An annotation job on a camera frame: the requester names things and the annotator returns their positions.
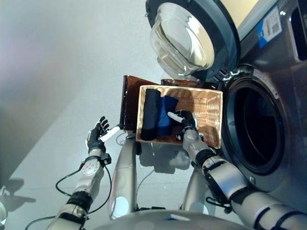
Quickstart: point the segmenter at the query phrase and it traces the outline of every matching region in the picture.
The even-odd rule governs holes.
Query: robot forearm
[[[89,152],[81,169],[81,177],[67,203],[61,208],[48,230],[78,230],[86,219],[93,200],[99,192],[100,181],[104,175],[101,164],[102,150],[95,148]]]
[[[203,175],[216,201],[230,204],[242,222],[261,230],[300,230],[307,228],[304,213],[285,206],[270,195],[253,188],[240,170],[216,156],[200,140],[196,130],[184,134],[183,148]]]

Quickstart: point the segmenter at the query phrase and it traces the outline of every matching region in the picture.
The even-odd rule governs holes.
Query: sticker
[[[269,88],[275,99],[279,98],[278,92],[276,91],[276,89],[274,88],[273,84],[271,83],[268,77],[266,77],[258,69],[254,69],[254,76],[259,80],[261,80]]]
[[[264,47],[269,41],[283,31],[277,6],[256,25],[256,30],[259,48]]]

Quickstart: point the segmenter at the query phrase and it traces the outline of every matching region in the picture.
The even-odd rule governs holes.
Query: washing machine
[[[221,154],[306,212],[306,1],[273,1],[240,37],[218,0],[147,0],[146,12],[161,67],[223,91]]]

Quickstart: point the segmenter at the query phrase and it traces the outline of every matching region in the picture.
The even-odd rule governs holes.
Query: gray wall
[[[0,2],[0,185],[91,76],[104,74],[104,60],[129,55],[118,48],[131,43],[129,34],[120,34],[125,18],[108,14],[121,3],[129,6],[104,0]],[[145,12],[144,2],[139,5]],[[108,28],[112,17],[117,28]],[[127,17],[131,23],[133,9]],[[122,43],[109,47],[114,36]]]

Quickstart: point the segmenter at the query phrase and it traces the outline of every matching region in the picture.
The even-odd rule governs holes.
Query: washing machine door
[[[240,41],[219,0],[147,0],[146,12],[158,63],[170,76],[210,81],[236,68]]]
[[[245,175],[274,176],[269,184],[258,183],[262,190],[271,190],[285,177],[274,173],[283,157],[285,123],[280,100],[264,82],[252,73],[229,81],[224,90],[222,149]]]

